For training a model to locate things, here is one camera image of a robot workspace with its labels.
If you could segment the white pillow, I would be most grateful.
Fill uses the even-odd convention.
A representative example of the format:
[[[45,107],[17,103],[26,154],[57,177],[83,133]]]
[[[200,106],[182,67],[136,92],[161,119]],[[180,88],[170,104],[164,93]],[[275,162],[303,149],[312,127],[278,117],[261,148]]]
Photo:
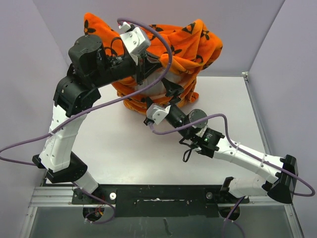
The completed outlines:
[[[153,83],[155,80],[157,80],[162,73],[163,73],[163,70],[157,70],[154,73],[152,73],[149,77],[147,77],[143,81],[142,85],[136,85],[136,86],[133,86],[132,88],[135,91],[139,91],[139,90],[147,87],[150,83]],[[165,78],[173,83],[180,83],[182,80],[181,76],[176,75],[176,74],[171,73],[171,72],[168,72],[165,75]],[[159,83],[157,83],[156,85],[154,85],[150,89],[145,90],[142,94],[145,96],[153,97],[153,98],[159,98],[159,97],[165,96],[166,89],[165,89],[163,83],[160,81]]]

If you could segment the orange patterned pillowcase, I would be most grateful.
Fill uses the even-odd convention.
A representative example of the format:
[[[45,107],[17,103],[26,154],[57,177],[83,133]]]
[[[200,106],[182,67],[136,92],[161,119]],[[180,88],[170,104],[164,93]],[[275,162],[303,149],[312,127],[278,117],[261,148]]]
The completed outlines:
[[[123,45],[118,40],[119,33],[111,29],[101,18],[92,13],[84,15],[84,33],[97,35],[102,39],[107,56],[119,56],[123,54]],[[199,94],[195,92],[197,75],[214,63],[222,51],[222,41],[213,32],[209,31],[200,19],[187,26],[173,26],[152,24],[151,28],[157,31],[170,46],[173,60],[167,80],[179,84],[184,88],[177,104],[183,107],[198,100]],[[158,57],[162,66],[148,77],[143,85],[137,85],[132,77],[115,82],[112,86],[119,97],[131,94],[142,87],[147,86],[159,77],[168,63],[168,53],[162,42],[150,31],[145,33],[151,41],[148,52]]]

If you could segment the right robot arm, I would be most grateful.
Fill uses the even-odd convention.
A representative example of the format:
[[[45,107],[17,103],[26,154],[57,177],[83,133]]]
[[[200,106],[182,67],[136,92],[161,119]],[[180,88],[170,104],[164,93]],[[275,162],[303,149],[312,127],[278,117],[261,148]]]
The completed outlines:
[[[167,96],[171,100],[160,106],[150,98],[144,101],[147,105],[144,123],[149,127],[166,120],[181,136],[179,144],[188,146],[184,152],[183,162],[188,162],[191,153],[217,158],[255,174],[251,179],[227,177],[222,185],[220,196],[227,203],[243,196],[265,196],[284,203],[293,202],[298,175],[297,160],[291,155],[278,157],[261,153],[240,143],[232,141],[228,133],[222,134],[208,126],[207,115],[200,109],[185,114],[178,106],[180,94],[184,88],[163,80]]]

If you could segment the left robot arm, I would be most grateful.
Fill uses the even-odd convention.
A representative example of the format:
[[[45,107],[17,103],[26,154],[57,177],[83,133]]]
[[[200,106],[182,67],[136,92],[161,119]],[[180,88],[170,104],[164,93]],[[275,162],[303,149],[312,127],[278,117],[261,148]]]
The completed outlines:
[[[141,84],[160,66],[146,53],[151,44],[146,35],[124,33],[119,39],[123,42],[120,55],[106,55],[97,35],[82,36],[69,49],[71,65],[54,93],[49,136],[42,152],[32,158],[35,166],[47,170],[51,183],[75,183],[84,189],[83,198],[91,204],[100,200],[101,191],[88,166],[72,151],[79,128],[101,98],[99,88],[129,76]]]

